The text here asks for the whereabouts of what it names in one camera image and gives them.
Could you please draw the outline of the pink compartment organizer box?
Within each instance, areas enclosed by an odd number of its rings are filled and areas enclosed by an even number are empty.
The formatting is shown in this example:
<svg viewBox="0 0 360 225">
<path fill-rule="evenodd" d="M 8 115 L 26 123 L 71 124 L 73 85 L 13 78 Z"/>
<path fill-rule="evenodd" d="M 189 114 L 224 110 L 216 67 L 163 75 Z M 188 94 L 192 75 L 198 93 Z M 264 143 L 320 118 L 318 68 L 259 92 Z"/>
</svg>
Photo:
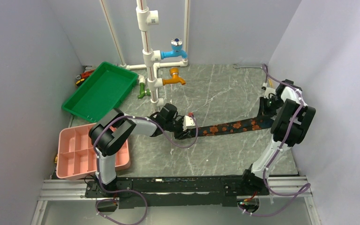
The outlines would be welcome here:
<svg viewBox="0 0 360 225">
<path fill-rule="evenodd" d="M 70 127 L 59 135 L 56 175 L 60 179 L 78 180 L 97 171 L 97 155 L 89 131 L 94 123 Z"/>
</svg>

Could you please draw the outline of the green plastic tray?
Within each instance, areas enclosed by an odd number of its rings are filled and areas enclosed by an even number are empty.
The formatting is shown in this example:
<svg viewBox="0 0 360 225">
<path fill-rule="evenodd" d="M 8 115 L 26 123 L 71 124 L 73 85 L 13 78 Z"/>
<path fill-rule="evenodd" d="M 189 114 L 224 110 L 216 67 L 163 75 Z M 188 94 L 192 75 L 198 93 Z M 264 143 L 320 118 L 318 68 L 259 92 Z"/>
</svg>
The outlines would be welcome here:
<svg viewBox="0 0 360 225">
<path fill-rule="evenodd" d="M 97 122 L 122 104 L 137 80 L 137 73 L 102 62 L 61 108 L 91 123 Z"/>
</svg>

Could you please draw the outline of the dark floral necktie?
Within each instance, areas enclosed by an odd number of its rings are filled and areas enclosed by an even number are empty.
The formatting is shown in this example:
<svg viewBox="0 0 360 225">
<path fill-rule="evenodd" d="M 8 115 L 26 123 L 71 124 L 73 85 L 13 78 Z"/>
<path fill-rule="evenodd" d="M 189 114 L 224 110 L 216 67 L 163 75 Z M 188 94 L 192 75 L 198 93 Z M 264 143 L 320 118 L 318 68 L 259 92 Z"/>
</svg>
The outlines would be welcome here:
<svg viewBox="0 0 360 225">
<path fill-rule="evenodd" d="M 198 129 L 189 129 L 185 134 L 185 138 L 195 136 L 213 136 L 213 135 L 229 135 L 243 133 L 247 131 L 256 131 L 271 128 L 274 120 L 268 116 L 258 116 L 245 120 L 238 120 L 211 126 L 199 127 Z"/>
</svg>

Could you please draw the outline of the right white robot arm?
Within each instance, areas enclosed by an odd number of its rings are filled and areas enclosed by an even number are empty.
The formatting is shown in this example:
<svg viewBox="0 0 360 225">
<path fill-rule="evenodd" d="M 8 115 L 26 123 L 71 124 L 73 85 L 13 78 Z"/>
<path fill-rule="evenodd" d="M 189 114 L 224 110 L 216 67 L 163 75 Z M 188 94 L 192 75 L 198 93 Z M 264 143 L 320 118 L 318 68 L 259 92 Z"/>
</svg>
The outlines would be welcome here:
<svg viewBox="0 0 360 225">
<path fill-rule="evenodd" d="M 283 154 L 304 140 L 316 114 L 316 109 L 304 101 L 302 89 L 288 79 L 280 82 L 266 108 L 278 113 L 271 126 L 268 146 L 242 175 L 240 190 L 246 195 L 268 192 L 270 172 Z"/>
</svg>

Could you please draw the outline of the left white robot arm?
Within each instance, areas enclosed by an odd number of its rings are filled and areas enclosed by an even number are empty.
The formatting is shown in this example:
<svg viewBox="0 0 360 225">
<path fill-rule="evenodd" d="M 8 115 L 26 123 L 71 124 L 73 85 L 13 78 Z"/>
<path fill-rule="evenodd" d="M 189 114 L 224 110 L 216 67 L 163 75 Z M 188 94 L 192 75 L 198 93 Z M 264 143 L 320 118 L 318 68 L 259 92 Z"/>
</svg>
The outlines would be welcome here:
<svg viewBox="0 0 360 225">
<path fill-rule="evenodd" d="M 95 180 L 97 190 L 105 197 L 112 196 L 117 189 L 117 173 L 114 168 L 116 154 L 131 135 L 156 137 L 173 133 L 174 138 L 195 137 L 187 128 L 186 116 L 178 114 L 177 107 L 165 104 L 159 112 L 148 117 L 136 117 L 115 108 L 89 131 L 89 137 L 97 156 Z"/>
</svg>

